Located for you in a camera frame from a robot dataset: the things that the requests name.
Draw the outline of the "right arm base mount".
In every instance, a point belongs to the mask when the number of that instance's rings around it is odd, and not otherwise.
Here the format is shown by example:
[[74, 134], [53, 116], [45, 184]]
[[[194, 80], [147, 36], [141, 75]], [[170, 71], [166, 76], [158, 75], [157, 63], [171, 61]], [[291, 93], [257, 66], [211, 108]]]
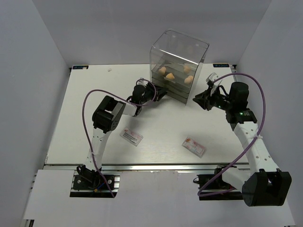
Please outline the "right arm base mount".
[[[193, 179], [193, 183], [198, 185], [198, 189], [200, 189], [205, 183], [207, 183], [214, 174], [201, 174], [197, 175]], [[205, 190], [202, 191], [202, 194], [213, 193], [213, 192], [222, 192], [228, 189], [231, 189], [232, 186], [227, 184], [221, 180], [221, 178], [216, 179], [214, 182], [210, 183]], [[242, 194], [237, 191], [231, 191], [227, 193], [220, 193], [217, 195], [199, 197], [200, 201], [242, 201]]]

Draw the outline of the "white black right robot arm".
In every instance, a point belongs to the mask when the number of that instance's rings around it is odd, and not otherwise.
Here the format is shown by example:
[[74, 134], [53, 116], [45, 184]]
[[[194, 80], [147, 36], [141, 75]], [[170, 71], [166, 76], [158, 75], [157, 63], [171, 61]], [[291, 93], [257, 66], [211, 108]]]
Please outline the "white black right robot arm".
[[286, 200], [292, 178], [289, 172], [281, 171], [270, 157], [260, 135], [261, 127], [257, 124], [254, 113], [247, 107], [249, 87], [242, 82], [233, 82], [229, 94], [221, 93], [220, 88], [209, 81], [208, 89], [193, 99], [204, 110], [213, 107], [224, 110], [226, 120], [239, 139], [246, 156], [250, 174], [240, 171], [231, 162], [224, 168], [216, 170], [214, 177], [200, 187], [199, 197], [214, 196], [215, 192], [204, 193], [211, 183], [218, 188], [241, 192], [244, 202], [249, 207], [282, 206]]

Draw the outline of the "clear acrylic makeup organizer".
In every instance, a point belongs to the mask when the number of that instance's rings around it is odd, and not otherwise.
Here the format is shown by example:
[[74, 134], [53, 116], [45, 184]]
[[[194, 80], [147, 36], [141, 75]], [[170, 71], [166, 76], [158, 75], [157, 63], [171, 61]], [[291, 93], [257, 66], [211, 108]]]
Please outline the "clear acrylic makeup organizer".
[[[209, 48], [209, 43], [195, 36], [174, 29], [166, 30], [152, 45], [150, 50], [150, 77], [153, 84], [166, 87], [167, 95], [186, 104], [193, 92]], [[183, 67], [191, 71], [186, 74]], [[161, 67], [166, 67], [165, 75], [158, 73]], [[174, 80], [166, 78], [172, 73]], [[185, 84], [184, 79], [193, 76], [191, 84]]]

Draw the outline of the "clear nail sticker case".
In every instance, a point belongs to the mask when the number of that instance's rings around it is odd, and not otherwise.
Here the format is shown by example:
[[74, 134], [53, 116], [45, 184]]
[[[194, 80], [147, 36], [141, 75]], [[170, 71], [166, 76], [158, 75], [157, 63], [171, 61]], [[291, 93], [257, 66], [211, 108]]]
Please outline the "clear nail sticker case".
[[136, 133], [127, 127], [120, 132], [120, 137], [122, 137], [123, 139], [125, 139], [126, 141], [128, 141], [129, 143], [131, 143], [136, 147], [143, 139], [143, 136], [141, 134]]
[[206, 148], [191, 137], [187, 137], [183, 141], [182, 147], [186, 148], [188, 151], [190, 151], [199, 158], [201, 158], [206, 152]]

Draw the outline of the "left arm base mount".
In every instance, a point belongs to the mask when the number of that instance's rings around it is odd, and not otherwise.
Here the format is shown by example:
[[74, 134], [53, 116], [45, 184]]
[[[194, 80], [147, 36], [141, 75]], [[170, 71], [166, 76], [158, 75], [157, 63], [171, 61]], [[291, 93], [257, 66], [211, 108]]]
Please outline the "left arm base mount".
[[[105, 175], [107, 183], [113, 193], [116, 196], [120, 183], [119, 175]], [[91, 183], [88, 180], [81, 177], [79, 174], [74, 174], [70, 190], [71, 198], [110, 198], [113, 196], [109, 191], [105, 180], [98, 176], [97, 179]]]

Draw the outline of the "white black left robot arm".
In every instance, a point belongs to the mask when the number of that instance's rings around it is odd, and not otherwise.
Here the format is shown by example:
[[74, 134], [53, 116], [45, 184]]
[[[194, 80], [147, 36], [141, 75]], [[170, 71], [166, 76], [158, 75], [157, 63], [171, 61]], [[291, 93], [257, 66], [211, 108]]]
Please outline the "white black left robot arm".
[[127, 99], [122, 99], [110, 92], [99, 90], [107, 95], [102, 99], [92, 115], [93, 136], [89, 137], [85, 123], [85, 105], [89, 95], [97, 92], [90, 91], [82, 105], [82, 123], [89, 142], [89, 153], [86, 162], [77, 167], [77, 172], [85, 185], [94, 189], [99, 186], [101, 179], [102, 157], [105, 151], [107, 140], [114, 131], [123, 115], [137, 116], [144, 106], [149, 102], [160, 101], [168, 89], [157, 86], [150, 81], [146, 85], [136, 82], [132, 94]]

